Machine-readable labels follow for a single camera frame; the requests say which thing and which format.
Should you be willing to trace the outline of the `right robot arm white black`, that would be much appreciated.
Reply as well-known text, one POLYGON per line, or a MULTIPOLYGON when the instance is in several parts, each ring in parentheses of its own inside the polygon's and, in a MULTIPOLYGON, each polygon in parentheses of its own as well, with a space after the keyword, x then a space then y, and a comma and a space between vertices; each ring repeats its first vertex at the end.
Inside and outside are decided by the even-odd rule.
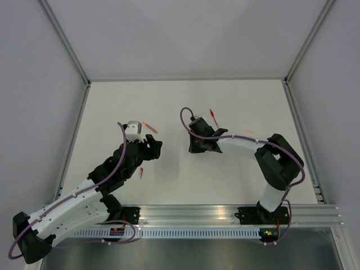
POLYGON ((227 129, 214 130, 204 118, 190 117, 189 152, 234 154, 255 160, 266 181, 265 190, 255 207, 255 217, 261 224, 279 218, 282 203, 292 188, 293 180, 301 174, 304 162, 287 140, 273 134, 267 140, 231 134, 227 129))

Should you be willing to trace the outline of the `pale orange pen cap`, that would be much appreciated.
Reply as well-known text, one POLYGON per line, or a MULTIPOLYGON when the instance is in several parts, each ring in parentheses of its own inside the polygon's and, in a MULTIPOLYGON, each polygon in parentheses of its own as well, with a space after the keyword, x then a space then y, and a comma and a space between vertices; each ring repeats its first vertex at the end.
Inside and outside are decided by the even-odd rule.
POLYGON ((255 132, 253 130, 248 130, 247 129, 247 130, 245 130, 245 132, 248 133, 248 134, 255 134, 255 132))

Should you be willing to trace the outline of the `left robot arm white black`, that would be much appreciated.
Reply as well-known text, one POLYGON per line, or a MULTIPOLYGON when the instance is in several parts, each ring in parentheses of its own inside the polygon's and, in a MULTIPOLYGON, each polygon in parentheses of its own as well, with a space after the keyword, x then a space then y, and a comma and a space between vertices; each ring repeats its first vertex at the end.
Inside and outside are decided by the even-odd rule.
POLYGON ((130 179, 144 161, 160 157, 162 141, 150 134, 126 141, 67 195, 39 211, 13 217, 13 247, 26 264, 44 257, 68 236, 94 224, 126 224, 126 214, 113 192, 130 179))

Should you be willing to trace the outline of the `slim orange-tip pen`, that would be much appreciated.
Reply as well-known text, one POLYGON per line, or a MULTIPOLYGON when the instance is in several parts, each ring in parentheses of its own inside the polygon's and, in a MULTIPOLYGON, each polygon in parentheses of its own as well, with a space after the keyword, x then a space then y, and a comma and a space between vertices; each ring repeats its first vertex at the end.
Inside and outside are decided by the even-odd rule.
POLYGON ((159 132, 154 128, 152 127, 151 125, 149 125, 148 123, 146 123, 145 121, 142 122, 142 124, 148 128, 149 130, 151 130, 152 132, 154 132, 155 134, 159 134, 159 132))

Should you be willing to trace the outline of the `red thin pen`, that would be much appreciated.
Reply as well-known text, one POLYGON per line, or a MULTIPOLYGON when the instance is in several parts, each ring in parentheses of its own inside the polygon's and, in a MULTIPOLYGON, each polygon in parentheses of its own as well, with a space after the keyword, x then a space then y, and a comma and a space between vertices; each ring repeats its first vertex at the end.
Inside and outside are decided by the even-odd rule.
POLYGON ((216 128, 219 129, 219 124, 218 124, 218 122, 217 122, 217 120, 215 118, 213 110, 211 108, 209 108, 209 111, 210 111, 210 115, 211 115, 211 117, 212 117, 212 119, 214 121, 214 124, 215 124, 216 128))

